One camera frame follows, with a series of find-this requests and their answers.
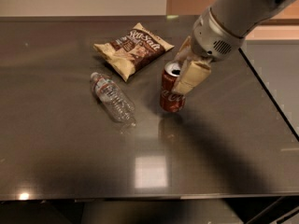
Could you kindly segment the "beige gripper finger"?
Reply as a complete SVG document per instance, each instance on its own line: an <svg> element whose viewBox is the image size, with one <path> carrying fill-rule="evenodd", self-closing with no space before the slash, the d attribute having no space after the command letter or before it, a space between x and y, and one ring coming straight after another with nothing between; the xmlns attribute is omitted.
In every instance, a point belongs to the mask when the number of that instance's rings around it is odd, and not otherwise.
<svg viewBox="0 0 299 224"><path fill-rule="evenodd" d="M186 95L211 74L210 60L185 60L172 92Z"/></svg>
<svg viewBox="0 0 299 224"><path fill-rule="evenodd" d="M182 43L175 60L178 62L184 62L191 52L191 37L187 36L184 42Z"/></svg>

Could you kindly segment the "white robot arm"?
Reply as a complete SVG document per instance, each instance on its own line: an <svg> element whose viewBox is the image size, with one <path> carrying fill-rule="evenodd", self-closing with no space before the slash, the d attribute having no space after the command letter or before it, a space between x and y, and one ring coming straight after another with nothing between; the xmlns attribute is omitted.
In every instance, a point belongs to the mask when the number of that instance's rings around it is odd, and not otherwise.
<svg viewBox="0 0 299 224"><path fill-rule="evenodd" d="M185 95L211 73L214 62L227 59L261 22L296 0L216 0L199 16L175 57L182 65L172 92Z"/></svg>

